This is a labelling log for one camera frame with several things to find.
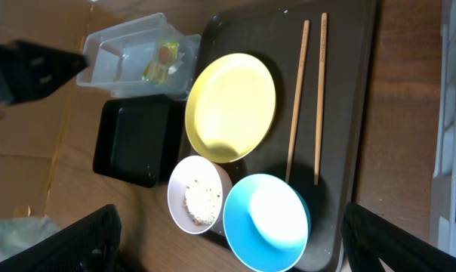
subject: black object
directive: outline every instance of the black object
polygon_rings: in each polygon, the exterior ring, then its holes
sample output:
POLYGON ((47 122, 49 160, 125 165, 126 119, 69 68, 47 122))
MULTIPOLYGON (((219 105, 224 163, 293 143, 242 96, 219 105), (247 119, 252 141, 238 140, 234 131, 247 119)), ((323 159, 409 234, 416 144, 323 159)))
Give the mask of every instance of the black object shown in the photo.
POLYGON ((456 271, 455 257, 357 204, 347 204, 341 232, 352 272, 384 272, 379 259, 395 272, 456 271))
POLYGON ((25 41, 0 45, 0 102, 45 98, 87 67, 80 54, 25 41))
MULTIPOLYGON (((290 185, 305 199, 312 218, 307 250, 294 270, 334 271, 341 266, 340 223, 352 196, 365 87, 376 14, 375 0, 264 2, 224 11, 206 26, 196 77, 219 57, 247 53, 260 59, 276 86, 276 113, 267 136, 239 161, 222 165, 233 182, 267 173, 285 179, 303 22, 310 20, 307 61, 300 100, 290 185), (313 185, 320 23, 328 13, 325 111, 321 181, 313 185)), ((183 139, 184 156, 194 154, 183 139)), ((202 236, 229 249, 219 233, 202 236)))
POLYGON ((121 220, 110 204, 0 262, 0 272, 109 272, 116 270, 120 242, 121 220))
POLYGON ((94 172, 153 187, 176 166, 182 106, 164 95, 107 101, 102 110, 94 172))

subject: bowl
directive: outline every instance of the bowl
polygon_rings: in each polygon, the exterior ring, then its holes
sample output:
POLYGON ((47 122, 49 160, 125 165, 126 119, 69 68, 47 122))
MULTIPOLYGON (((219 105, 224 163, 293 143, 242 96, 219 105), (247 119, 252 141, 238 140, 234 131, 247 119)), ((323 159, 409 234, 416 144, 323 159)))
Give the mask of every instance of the bowl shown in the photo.
POLYGON ((187 233, 200 234, 209 230, 223 216, 225 199, 232 188, 230 177, 224 169, 201 156, 189 156, 174 168, 168 183, 168 207, 176 225, 187 233), (186 208, 185 192, 193 180, 212 183, 213 188, 221 189, 221 207, 210 225, 197 225, 186 208))
POLYGON ((247 267, 286 271, 296 265, 307 246, 310 213, 300 195, 284 181, 255 174, 230 191, 223 226, 232 251, 247 267))
POLYGON ((263 139, 275 113, 275 85, 256 57, 229 54, 197 78, 185 125, 194 150, 212 162, 233 162, 263 139))

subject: chopstick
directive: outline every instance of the chopstick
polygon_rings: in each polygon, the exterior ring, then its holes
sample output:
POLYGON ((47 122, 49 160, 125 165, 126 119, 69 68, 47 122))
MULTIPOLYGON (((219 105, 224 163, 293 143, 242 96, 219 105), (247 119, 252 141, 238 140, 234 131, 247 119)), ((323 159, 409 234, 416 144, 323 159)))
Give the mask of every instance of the chopstick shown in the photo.
POLYGON ((287 172, 285 182, 290 179, 291 161, 294 158, 295 136, 297 135, 298 112, 300 110, 300 97, 302 95, 303 71, 305 69, 305 57, 307 54, 307 42, 309 40, 310 22, 303 22, 302 45, 300 47, 300 59, 298 60, 297 84, 295 85, 294 112, 291 116, 290 142, 288 144, 287 172))
POLYGON ((325 55, 327 48, 327 13, 322 14, 320 27, 320 58, 319 87, 317 89, 317 121, 316 121, 316 159, 313 166, 315 185, 319 184, 320 151, 322 149, 322 123, 324 120, 324 89, 325 89, 325 55))

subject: yellow plate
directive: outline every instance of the yellow plate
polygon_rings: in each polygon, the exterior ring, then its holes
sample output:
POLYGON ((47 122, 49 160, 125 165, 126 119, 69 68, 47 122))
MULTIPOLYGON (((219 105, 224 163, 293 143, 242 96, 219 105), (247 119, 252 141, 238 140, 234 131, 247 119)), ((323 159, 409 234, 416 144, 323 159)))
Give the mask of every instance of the yellow plate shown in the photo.
POLYGON ((268 69, 248 54, 229 54, 196 80, 186 105, 189 141, 212 162, 233 162, 250 153, 275 113, 275 85, 268 69))

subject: bowl rim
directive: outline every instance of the bowl rim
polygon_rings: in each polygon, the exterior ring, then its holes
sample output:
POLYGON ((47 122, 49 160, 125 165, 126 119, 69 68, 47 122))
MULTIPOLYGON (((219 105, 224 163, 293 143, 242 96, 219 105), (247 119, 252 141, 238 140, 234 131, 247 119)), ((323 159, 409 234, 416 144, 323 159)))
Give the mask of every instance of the bowl rim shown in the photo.
POLYGON ((183 162, 185 161, 188 161, 188 160, 193 160, 193 159, 201 159, 202 161, 204 162, 208 162, 209 163, 209 168, 212 168, 216 173, 217 173, 217 178, 216 178, 216 182, 220 185, 221 187, 221 196, 223 196, 223 185, 222 185, 222 182, 221 182, 221 177, 220 177, 220 173, 218 172, 218 170, 216 169, 216 167, 214 166, 214 163, 209 161, 208 159, 206 159, 205 157, 203 156, 199 156, 199 155, 191 155, 191 156, 188 156, 184 159, 182 159, 181 161, 179 161, 178 164, 176 164, 176 166, 174 167, 173 169, 173 172, 171 173, 171 176, 169 176, 169 182, 168 182, 168 192, 166 194, 166 196, 168 197, 168 209, 169 209, 169 213, 171 214, 171 218, 173 218, 174 220, 174 223, 176 223, 176 225, 181 229, 183 230, 184 232, 186 233, 189 233, 189 234, 201 234, 201 233, 204 233, 208 230, 210 230, 216 223, 217 223, 217 220, 218 218, 220 217, 221 215, 221 212, 224 212, 224 203, 226 202, 226 200, 223 201, 223 199, 221 200, 221 207, 220 207, 220 211, 218 212, 216 218, 214 219, 213 223, 211 223, 209 226, 205 226, 206 228, 204 230, 200 230, 200 231, 189 231, 189 230, 186 230, 184 227, 182 227, 176 220, 176 218, 174 217, 173 215, 173 212, 171 210, 171 202, 169 201, 169 195, 170 195, 170 191, 171 191, 171 178, 174 174, 174 172, 176 171, 176 168, 183 162))
POLYGON ((189 126, 186 125, 187 124, 187 120, 188 120, 188 115, 186 113, 187 113, 189 107, 194 107, 194 106, 191 106, 193 104, 193 102, 190 103, 190 101, 193 100, 193 99, 190 99, 191 97, 193 97, 191 94, 193 93, 193 90, 196 87, 196 83, 198 82, 198 79, 200 79, 203 76, 203 73, 205 73, 205 71, 207 71, 210 66, 212 66, 216 62, 223 61, 223 59, 225 59, 225 58, 234 58, 234 57, 243 57, 243 58, 249 58, 249 59, 252 59, 252 60, 256 60, 258 63, 261 63, 262 67, 264 67, 263 71, 267 72, 268 75, 270 75, 270 78, 272 79, 271 83, 272 83, 272 86, 273 86, 273 92, 272 92, 271 97, 270 97, 273 100, 273 113, 272 113, 272 116, 271 116, 271 119, 270 119, 270 123, 267 126, 267 129, 266 129, 265 133, 263 134, 262 138, 260 139, 260 141, 258 141, 257 144, 255 144, 253 147, 251 147, 245 153, 243 153, 243 154, 241 154, 241 155, 239 155, 236 158, 231 159, 231 160, 218 160, 218 159, 216 159, 216 157, 211 158, 211 156, 210 156, 209 160, 212 161, 212 162, 217 162, 217 163, 235 162, 235 161, 237 161, 239 159, 242 159, 243 157, 247 156, 249 153, 251 153, 251 151, 253 151, 258 145, 260 145, 260 143, 263 141, 263 139, 267 136, 268 131, 272 127, 273 120, 275 119, 275 113, 276 113, 276 87, 275 87, 275 82, 273 81, 272 73, 268 70, 268 67, 265 65, 265 63, 263 63, 257 57, 254 57, 254 56, 252 56, 250 54, 246 54, 246 53, 231 53, 231 54, 226 54, 226 55, 224 55, 222 57, 219 57, 218 59, 214 60, 209 65, 207 65, 206 68, 204 68, 203 71, 199 74, 198 78, 193 83, 193 86, 191 87, 191 92, 189 93, 188 99, 186 100, 186 109, 184 110, 184 128, 186 130, 186 135, 188 136, 189 143, 191 144, 193 149, 198 154, 203 156, 203 152, 200 152, 199 148, 197 148, 197 146, 195 144, 193 144, 192 137, 194 137, 193 134, 195 134, 196 132, 195 131, 189 131, 189 126))
MULTIPOLYGON (((226 226, 225 226, 225 214, 226 214, 226 204, 228 203, 228 199, 230 198, 230 196, 232 195, 232 192, 235 190, 235 187, 238 185, 238 184, 242 184, 243 182, 246 182, 244 181, 245 179, 248 179, 248 178, 253 178, 253 176, 267 176, 267 177, 270 177, 270 178, 275 178, 279 181, 281 181, 282 183, 284 183, 286 186, 289 186, 296 194, 298 194, 298 192, 296 190, 294 190, 290 185, 288 185, 286 182, 284 182, 282 179, 280 178, 277 178, 276 176, 274 175, 269 175, 269 174, 264 174, 264 173, 258 173, 258 174, 252 174, 252 175, 248 175, 244 178, 242 178, 241 180, 239 180, 232 188, 232 190, 230 191, 230 193, 228 193, 228 196, 226 197, 226 200, 225 200, 225 206, 223 207, 223 230, 225 232, 225 237, 226 237, 226 241, 228 241, 228 245, 230 245, 230 248, 231 248, 231 251, 233 252, 233 254, 235 254, 236 258, 239 259, 246 267, 254 270, 254 271, 257 271, 257 272, 263 272, 261 270, 258 270, 250 265, 248 265, 245 261, 243 261, 239 256, 238 254, 236 253, 236 251, 233 249, 233 246, 231 245, 231 242, 230 242, 230 238, 228 237, 228 235, 226 234, 226 226)), ((308 215, 306 214, 305 212, 305 209, 303 211, 303 213, 305 214, 305 217, 307 218, 308 220, 308 215)), ((308 230, 307 230, 307 238, 304 240, 303 242, 303 250, 300 251, 300 254, 298 255, 297 259, 290 265, 288 266, 287 268, 285 269, 282 269, 282 270, 278 270, 277 272, 284 272, 284 271, 287 271, 291 268, 293 268, 293 266, 295 266, 299 260, 302 258, 302 255, 305 253, 305 249, 307 248, 307 243, 308 243, 308 239, 310 237, 310 229, 311 227, 308 226, 308 230)))

